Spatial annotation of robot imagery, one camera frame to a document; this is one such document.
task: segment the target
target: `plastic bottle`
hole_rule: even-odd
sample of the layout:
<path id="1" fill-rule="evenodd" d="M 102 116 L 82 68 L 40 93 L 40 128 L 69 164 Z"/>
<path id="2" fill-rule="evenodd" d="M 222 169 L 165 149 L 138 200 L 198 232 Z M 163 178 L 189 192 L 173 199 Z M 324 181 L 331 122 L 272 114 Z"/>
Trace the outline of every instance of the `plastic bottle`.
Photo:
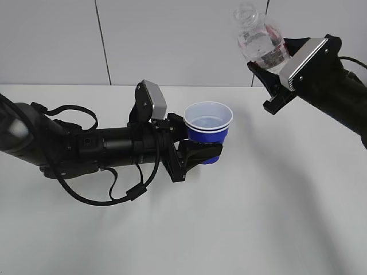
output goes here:
<path id="1" fill-rule="evenodd" d="M 238 44 L 246 60 L 279 74 L 290 58 L 280 31 L 248 2 L 240 4 L 233 17 L 239 27 Z"/>

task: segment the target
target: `plastic cup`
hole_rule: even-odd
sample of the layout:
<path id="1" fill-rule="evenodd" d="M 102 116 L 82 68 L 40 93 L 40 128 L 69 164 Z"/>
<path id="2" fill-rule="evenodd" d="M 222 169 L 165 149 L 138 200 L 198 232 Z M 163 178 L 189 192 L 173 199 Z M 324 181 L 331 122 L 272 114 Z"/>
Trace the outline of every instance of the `plastic cup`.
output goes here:
<path id="1" fill-rule="evenodd" d="M 202 131 L 216 131 L 230 125 L 233 119 L 232 110 L 226 105 L 204 101 L 188 106 L 183 113 L 187 126 Z"/>
<path id="2" fill-rule="evenodd" d="M 189 139 L 203 143 L 223 144 L 232 119 L 231 109 L 222 103 L 212 101 L 195 103 L 187 107 L 183 114 Z M 216 156 L 202 164 L 211 164 L 218 160 L 219 156 Z"/>

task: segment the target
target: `table surface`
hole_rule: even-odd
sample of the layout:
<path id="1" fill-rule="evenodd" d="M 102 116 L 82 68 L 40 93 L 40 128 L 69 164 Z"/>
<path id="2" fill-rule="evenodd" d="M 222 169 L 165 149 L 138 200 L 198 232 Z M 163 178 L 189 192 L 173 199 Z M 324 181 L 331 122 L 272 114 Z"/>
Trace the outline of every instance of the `table surface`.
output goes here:
<path id="1" fill-rule="evenodd" d="M 125 127 L 135 87 L 1 85 L 15 102 L 87 107 L 101 128 Z M 219 162 L 111 207 L 84 205 L 38 168 L 0 154 L 0 273 L 366 274 L 367 152 L 360 138 L 295 99 L 267 113 L 264 88 L 162 87 L 168 111 L 198 101 L 232 108 Z M 84 125 L 85 114 L 58 118 Z M 143 165 L 147 176 L 153 165 Z M 139 175 L 118 168 L 116 197 Z M 108 199 L 112 176 L 69 181 Z"/>

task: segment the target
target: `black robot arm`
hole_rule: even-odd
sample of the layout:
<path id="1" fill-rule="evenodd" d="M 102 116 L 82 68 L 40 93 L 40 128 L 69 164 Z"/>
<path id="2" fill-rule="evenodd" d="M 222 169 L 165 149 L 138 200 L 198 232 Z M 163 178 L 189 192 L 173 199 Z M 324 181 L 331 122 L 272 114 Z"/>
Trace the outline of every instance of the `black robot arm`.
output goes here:
<path id="1" fill-rule="evenodd" d="M 183 118 L 174 113 L 164 118 L 166 108 L 159 86 L 146 80 L 136 87 L 135 105 L 124 128 L 97 129 L 96 115 L 83 107 L 65 105 L 49 111 L 37 103 L 14 104 L 0 95 L 0 151 L 39 166 L 45 177 L 58 179 L 71 196 L 84 203 L 107 206 L 132 201 L 147 191 L 159 162 L 173 182 L 181 182 L 191 168 L 221 154 L 222 144 L 187 140 Z M 48 118 L 67 109 L 86 112 L 96 123 L 83 130 L 77 124 Z M 65 181 L 99 170 L 113 172 L 116 180 L 113 167 L 139 167 L 141 163 L 155 163 L 151 177 L 145 183 L 141 180 L 122 199 L 85 199 Z"/>
<path id="2" fill-rule="evenodd" d="M 265 110 L 274 115 L 298 96 L 360 135 L 367 147 L 367 88 L 343 68 L 341 39 L 326 35 L 285 42 L 292 58 L 279 75 L 248 63 L 271 96 Z"/>

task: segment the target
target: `cup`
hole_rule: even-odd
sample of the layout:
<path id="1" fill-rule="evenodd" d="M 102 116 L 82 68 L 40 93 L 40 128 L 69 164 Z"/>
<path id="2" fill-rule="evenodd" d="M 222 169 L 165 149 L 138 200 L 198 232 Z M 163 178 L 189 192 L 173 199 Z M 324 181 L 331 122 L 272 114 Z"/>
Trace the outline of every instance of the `cup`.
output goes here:
<path id="1" fill-rule="evenodd" d="M 223 144 L 233 120 L 233 112 L 222 103 L 205 101 L 188 106 L 183 113 L 183 120 L 190 140 Z M 218 160 L 219 156 L 216 156 L 202 164 L 211 164 Z"/>

